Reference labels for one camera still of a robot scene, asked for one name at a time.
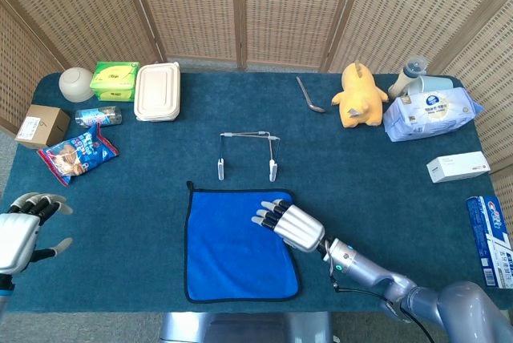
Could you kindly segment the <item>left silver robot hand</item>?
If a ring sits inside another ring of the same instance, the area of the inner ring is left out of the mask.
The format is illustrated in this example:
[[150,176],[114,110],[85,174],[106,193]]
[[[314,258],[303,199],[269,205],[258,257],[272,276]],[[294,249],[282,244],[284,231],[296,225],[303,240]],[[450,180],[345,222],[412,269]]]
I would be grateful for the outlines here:
[[73,239],[67,237],[54,247],[36,248],[41,227],[56,213],[73,213],[64,196],[28,192],[15,199],[1,214],[1,274],[22,272],[30,263],[63,253]]

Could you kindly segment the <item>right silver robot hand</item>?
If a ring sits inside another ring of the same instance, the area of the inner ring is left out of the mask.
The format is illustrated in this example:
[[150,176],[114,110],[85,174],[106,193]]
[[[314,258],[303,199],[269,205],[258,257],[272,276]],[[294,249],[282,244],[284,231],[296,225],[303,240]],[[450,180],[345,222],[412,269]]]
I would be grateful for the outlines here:
[[298,206],[283,199],[262,201],[261,206],[251,221],[273,231],[287,245],[313,252],[325,239],[324,226]]

